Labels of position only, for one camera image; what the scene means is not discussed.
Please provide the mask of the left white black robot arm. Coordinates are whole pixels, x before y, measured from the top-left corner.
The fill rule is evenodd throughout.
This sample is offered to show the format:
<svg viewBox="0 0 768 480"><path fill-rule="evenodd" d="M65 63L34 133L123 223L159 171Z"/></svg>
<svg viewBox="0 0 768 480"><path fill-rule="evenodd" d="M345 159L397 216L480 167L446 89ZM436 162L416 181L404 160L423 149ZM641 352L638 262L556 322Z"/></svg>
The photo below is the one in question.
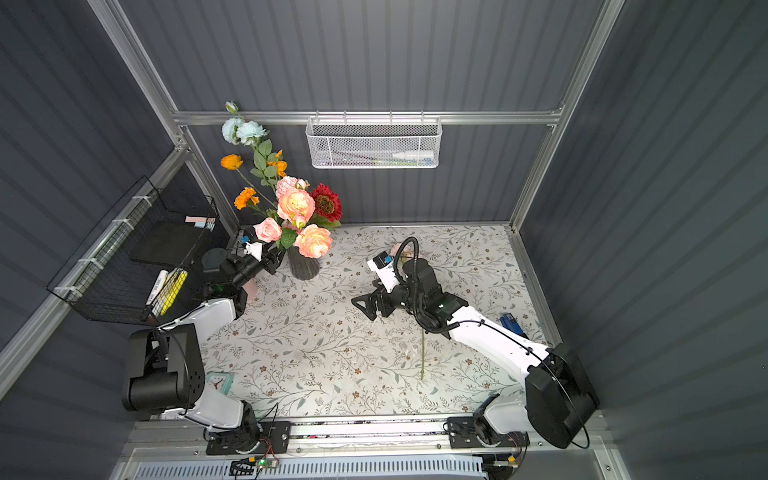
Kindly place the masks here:
<svg viewBox="0 0 768 480"><path fill-rule="evenodd" d="M145 307L155 326L129 338L125 409L177 413L203 427L209 456L286 452L290 423L277 420L274 409L258 414L210 384L200 347L244 313L246 284L261 272L276 273L284 257L274 247L243 256L213 249L197 263L192 280L183 283L174 272L155 288Z"/></svg>

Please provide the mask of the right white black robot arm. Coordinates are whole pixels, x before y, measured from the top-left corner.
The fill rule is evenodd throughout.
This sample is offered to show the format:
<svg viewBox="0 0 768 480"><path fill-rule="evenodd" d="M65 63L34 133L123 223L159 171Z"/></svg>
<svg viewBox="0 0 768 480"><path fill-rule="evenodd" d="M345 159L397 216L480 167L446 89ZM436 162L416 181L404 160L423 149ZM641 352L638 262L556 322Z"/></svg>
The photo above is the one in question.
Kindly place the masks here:
<svg viewBox="0 0 768 480"><path fill-rule="evenodd" d="M487 319L466 300L446 292L422 259L398 269L382 252L368 260L375 289L353 298L369 320L401 308L426 333L468 346L503 369L524 390L527 422L549 444L565 449L598 410L600 400L576 352L537 343Z"/></svg>

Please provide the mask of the small pink carnation stem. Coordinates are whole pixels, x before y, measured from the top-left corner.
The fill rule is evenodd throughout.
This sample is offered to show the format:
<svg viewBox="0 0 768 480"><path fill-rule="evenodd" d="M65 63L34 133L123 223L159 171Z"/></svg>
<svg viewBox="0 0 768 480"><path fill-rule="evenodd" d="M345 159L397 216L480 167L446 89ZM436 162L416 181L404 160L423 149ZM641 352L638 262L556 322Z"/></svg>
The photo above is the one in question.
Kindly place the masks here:
<svg viewBox="0 0 768 480"><path fill-rule="evenodd" d="M396 244L391 251L394 258L394 271L398 273L407 260L416 258L417 240L414 237L408 237L402 242ZM420 339L420 371L419 380L423 381L426 374L426 333L421 331Z"/></svg>

